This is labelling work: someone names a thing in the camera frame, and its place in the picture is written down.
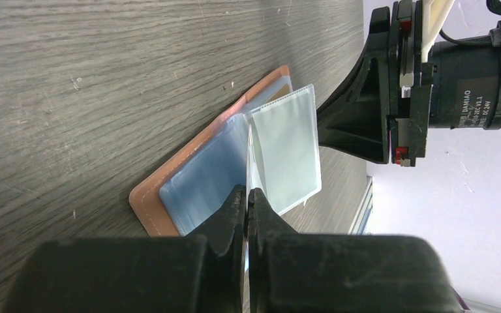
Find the tan leather card holder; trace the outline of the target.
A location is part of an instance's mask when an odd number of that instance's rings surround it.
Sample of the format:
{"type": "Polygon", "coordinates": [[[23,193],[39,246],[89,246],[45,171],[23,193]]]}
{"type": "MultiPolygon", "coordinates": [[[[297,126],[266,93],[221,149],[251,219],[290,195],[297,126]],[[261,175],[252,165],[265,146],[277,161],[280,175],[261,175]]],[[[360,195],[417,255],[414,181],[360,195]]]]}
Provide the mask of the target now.
{"type": "Polygon", "coordinates": [[[150,236],[187,235],[233,187],[246,186],[251,122],[262,190],[274,212],[283,215],[321,190],[314,86],[294,89],[281,66],[132,189],[130,206],[150,236]]]}

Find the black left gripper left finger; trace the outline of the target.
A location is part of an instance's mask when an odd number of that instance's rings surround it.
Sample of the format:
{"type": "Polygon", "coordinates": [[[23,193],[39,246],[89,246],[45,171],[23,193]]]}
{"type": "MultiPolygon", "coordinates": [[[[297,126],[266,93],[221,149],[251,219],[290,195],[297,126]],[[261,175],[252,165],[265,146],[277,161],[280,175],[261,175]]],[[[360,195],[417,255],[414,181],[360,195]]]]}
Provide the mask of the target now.
{"type": "Polygon", "coordinates": [[[41,244],[5,312],[241,312],[246,190],[183,237],[63,239],[41,244]]]}

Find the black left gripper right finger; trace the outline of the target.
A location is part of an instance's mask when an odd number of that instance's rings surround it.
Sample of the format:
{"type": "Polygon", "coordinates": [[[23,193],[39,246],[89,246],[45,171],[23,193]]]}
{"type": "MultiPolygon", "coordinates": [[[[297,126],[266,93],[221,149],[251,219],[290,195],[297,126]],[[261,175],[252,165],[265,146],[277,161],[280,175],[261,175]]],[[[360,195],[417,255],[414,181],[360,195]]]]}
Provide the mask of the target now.
{"type": "Polygon", "coordinates": [[[462,312],[423,239],[299,233],[259,188],[248,199],[252,312],[462,312]]]}

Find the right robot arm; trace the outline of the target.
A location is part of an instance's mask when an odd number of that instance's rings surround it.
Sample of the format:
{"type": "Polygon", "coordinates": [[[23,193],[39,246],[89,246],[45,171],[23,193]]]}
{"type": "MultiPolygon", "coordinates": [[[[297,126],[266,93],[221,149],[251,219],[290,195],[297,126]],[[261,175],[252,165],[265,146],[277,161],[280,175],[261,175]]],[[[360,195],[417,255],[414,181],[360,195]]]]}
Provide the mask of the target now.
{"type": "Polygon", "coordinates": [[[430,128],[501,129],[501,2],[486,5],[497,26],[463,39],[442,29],[452,1],[374,9],[357,63],[318,108],[319,144],[414,167],[430,128]]]}

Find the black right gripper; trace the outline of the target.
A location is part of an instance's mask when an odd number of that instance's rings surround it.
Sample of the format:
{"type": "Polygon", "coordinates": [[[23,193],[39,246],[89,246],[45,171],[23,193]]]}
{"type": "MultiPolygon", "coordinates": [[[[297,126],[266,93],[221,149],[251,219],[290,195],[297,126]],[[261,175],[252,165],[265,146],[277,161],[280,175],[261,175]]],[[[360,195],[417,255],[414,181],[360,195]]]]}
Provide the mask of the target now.
{"type": "Polygon", "coordinates": [[[388,7],[373,10],[356,64],[316,111],[321,146],[386,164],[390,139],[394,164],[425,156],[433,80],[422,39],[422,1],[394,2],[391,17],[388,7]]]}

